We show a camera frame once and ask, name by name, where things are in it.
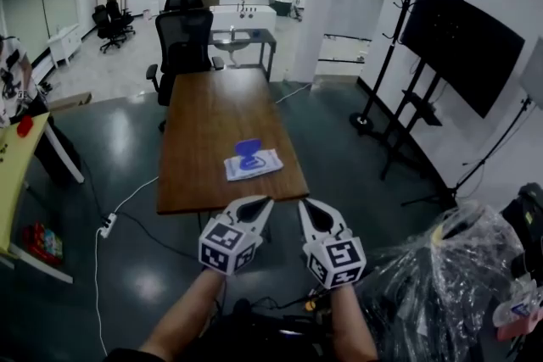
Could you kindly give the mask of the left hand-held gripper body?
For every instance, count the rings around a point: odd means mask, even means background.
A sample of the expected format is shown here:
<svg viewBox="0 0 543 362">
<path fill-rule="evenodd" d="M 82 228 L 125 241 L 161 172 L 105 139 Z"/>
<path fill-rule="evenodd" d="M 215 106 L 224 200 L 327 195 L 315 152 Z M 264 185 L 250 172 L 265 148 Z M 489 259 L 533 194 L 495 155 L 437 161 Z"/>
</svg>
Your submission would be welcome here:
<svg viewBox="0 0 543 362">
<path fill-rule="evenodd" d="M 263 238 L 233 223 L 227 214 L 211 218 L 199 237 L 199 263 L 225 276 L 248 265 Z"/>
</svg>

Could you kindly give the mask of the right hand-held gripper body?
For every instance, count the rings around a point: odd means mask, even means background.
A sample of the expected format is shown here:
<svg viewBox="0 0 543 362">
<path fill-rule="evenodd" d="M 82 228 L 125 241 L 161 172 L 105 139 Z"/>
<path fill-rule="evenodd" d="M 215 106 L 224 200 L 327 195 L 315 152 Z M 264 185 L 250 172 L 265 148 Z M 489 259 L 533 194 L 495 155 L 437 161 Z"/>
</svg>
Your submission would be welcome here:
<svg viewBox="0 0 543 362">
<path fill-rule="evenodd" d="M 352 284 L 361 278 L 367 258 L 359 237 L 349 228 L 335 233 L 304 229 L 305 265 L 325 289 Z"/>
</svg>

